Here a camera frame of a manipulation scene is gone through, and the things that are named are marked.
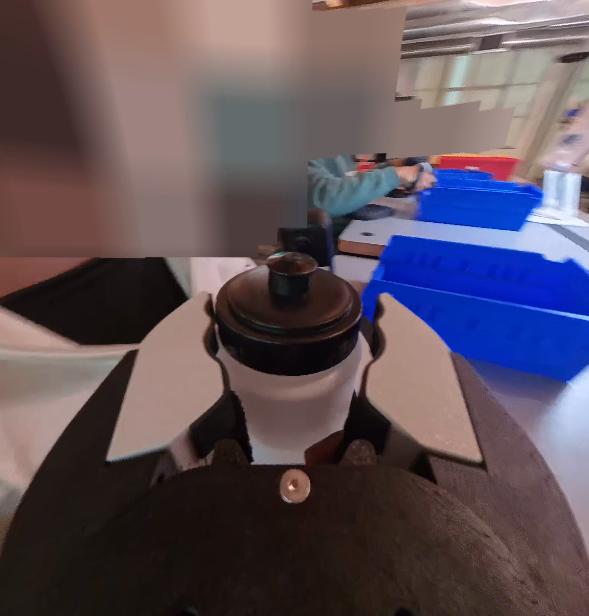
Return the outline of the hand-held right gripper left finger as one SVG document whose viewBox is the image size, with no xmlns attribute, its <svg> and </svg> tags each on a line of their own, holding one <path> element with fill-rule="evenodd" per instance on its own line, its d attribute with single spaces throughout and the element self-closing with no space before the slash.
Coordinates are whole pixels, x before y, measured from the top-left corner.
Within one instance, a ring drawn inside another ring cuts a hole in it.
<svg viewBox="0 0 589 616">
<path fill-rule="evenodd" d="M 215 445 L 209 445 L 208 453 L 201 453 L 189 430 L 230 394 L 229 375 L 212 347 L 212 308 L 211 295 L 199 293 L 142 341 L 107 462 L 165 451 L 177 471 L 211 465 Z"/>
</svg>

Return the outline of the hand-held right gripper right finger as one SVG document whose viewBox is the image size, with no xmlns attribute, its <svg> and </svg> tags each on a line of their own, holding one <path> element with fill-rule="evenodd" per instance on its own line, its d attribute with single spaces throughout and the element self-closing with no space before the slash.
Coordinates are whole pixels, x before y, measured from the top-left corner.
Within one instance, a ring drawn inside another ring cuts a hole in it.
<svg viewBox="0 0 589 616">
<path fill-rule="evenodd" d="M 388 421 L 380 460 L 411 468 L 423 454 L 479 466 L 483 454 L 444 340 L 389 294 L 377 297 L 380 349 L 365 373 L 365 402 Z"/>
</svg>

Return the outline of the black ribbed bottle lid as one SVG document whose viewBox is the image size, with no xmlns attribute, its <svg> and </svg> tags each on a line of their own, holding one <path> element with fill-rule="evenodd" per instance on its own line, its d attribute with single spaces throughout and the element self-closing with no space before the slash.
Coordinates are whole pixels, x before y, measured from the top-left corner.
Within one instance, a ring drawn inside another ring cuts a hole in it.
<svg viewBox="0 0 589 616">
<path fill-rule="evenodd" d="M 303 376 L 339 365 L 354 350 L 362 303 L 358 292 L 299 252 L 271 255 L 236 275 L 214 302 L 222 346 L 253 370 Z"/>
</svg>

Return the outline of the blue plastic bin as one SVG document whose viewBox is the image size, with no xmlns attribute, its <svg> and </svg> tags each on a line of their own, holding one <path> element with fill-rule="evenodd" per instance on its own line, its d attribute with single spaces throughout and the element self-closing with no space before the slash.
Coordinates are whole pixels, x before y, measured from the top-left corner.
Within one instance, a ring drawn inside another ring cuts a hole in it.
<svg viewBox="0 0 589 616">
<path fill-rule="evenodd" d="M 467 186 L 477 181 L 492 181 L 494 180 L 493 173 L 480 171 L 478 169 L 441 169 L 434 170 L 436 177 L 436 187 L 449 186 L 459 187 Z"/>
<path fill-rule="evenodd" d="M 534 185 L 472 180 L 438 183 L 418 194 L 418 219 L 518 232 L 543 201 Z"/>
<path fill-rule="evenodd" d="M 558 381 L 589 366 L 589 271 L 572 259 L 395 235 L 363 292 L 389 294 L 454 352 Z"/>
</svg>

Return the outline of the person's right hand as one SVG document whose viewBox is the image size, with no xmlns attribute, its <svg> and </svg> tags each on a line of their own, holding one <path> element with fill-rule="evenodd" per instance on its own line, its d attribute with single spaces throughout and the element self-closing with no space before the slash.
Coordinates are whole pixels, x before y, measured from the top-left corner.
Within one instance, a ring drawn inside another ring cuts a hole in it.
<svg viewBox="0 0 589 616">
<path fill-rule="evenodd" d="M 304 464 L 306 466 L 336 464 L 341 459 L 343 440 L 344 431 L 340 430 L 309 446 L 304 452 Z"/>
</svg>

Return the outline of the dark cloth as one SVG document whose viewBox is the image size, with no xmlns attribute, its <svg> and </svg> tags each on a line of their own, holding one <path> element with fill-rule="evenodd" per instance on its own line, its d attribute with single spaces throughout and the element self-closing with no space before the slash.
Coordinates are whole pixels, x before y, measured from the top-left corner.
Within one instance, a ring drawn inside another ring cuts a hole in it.
<svg viewBox="0 0 589 616">
<path fill-rule="evenodd" d="M 0 297 L 0 306 L 84 345 L 139 344 L 188 300 L 165 258 L 93 258 Z"/>
</svg>

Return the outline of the red plastic bin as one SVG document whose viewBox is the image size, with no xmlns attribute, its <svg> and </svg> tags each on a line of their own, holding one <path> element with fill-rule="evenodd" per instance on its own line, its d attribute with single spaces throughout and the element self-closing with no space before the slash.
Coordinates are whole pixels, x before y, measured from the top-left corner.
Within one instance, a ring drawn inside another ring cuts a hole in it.
<svg viewBox="0 0 589 616">
<path fill-rule="evenodd" d="M 443 155 L 439 169 L 480 171 L 490 173 L 496 181 L 508 181 L 521 164 L 521 159 L 507 156 L 484 156 L 473 154 Z"/>
</svg>

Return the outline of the white document stand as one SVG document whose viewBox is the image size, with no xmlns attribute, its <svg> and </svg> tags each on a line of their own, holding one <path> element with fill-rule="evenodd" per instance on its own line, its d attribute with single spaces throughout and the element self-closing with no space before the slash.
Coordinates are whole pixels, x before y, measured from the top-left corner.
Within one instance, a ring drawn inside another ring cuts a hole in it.
<svg viewBox="0 0 589 616">
<path fill-rule="evenodd" d="M 589 102 L 568 113 L 537 165 L 543 169 L 543 196 L 526 221 L 584 226 L 576 220 L 582 184 L 589 181 Z"/>
</svg>

